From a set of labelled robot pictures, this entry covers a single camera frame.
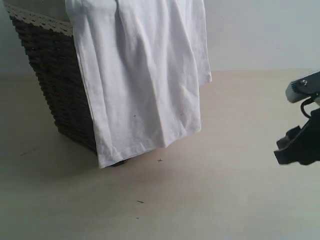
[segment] white cloth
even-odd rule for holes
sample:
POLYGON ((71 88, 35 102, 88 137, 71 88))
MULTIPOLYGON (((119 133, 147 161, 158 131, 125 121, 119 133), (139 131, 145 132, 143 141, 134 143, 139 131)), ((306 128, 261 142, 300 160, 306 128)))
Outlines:
POLYGON ((211 81, 203 0, 66 0, 99 166, 201 129, 211 81))

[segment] wicker basket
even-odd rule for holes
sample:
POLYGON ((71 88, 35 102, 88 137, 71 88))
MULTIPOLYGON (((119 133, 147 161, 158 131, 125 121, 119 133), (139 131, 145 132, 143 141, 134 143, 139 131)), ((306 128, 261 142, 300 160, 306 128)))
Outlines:
POLYGON ((73 37, 10 18, 58 131, 96 152, 93 121, 73 37))

